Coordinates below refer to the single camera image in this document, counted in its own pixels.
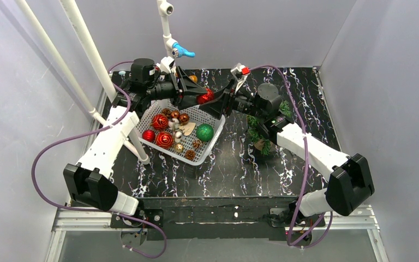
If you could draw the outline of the red glitter ornament ball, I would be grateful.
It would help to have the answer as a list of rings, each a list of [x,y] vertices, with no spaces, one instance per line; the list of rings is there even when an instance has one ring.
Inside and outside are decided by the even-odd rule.
[[[199,105],[208,103],[214,99],[214,92],[210,88],[206,88],[206,93],[198,95],[196,101]]]

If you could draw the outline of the small green christmas tree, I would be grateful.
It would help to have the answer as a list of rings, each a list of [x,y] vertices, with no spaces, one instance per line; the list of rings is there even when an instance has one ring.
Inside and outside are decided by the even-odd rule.
[[[268,156],[277,144],[277,134],[289,123],[294,123],[289,102],[286,100],[279,104],[279,108],[268,118],[247,116],[247,134],[254,147],[263,155]]]

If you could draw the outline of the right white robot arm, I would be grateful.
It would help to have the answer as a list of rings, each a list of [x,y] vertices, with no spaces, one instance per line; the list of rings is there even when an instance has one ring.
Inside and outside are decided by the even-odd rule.
[[[316,169],[327,181],[325,189],[303,194],[295,209],[301,217],[334,211],[348,216],[374,194],[375,188],[367,159],[337,151],[302,128],[280,110],[283,101],[279,88],[261,84],[254,94],[238,94],[235,81],[199,108],[216,118],[233,110],[256,118],[256,130],[273,144],[302,157],[307,167]]]

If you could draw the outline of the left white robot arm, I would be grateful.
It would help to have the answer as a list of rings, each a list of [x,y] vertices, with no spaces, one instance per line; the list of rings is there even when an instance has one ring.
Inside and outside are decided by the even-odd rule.
[[[71,198],[102,211],[132,216],[139,201],[110,181],[112,167],[143,113],[154,100],[169,99],[179,109],[197,105],[197,97],[207,90],[196,84],[172,57],[160,63],[149,58],[132,61],[129,74],[120,85],[112,109],[87,152],[76,164],[67,164],[63,176]]]

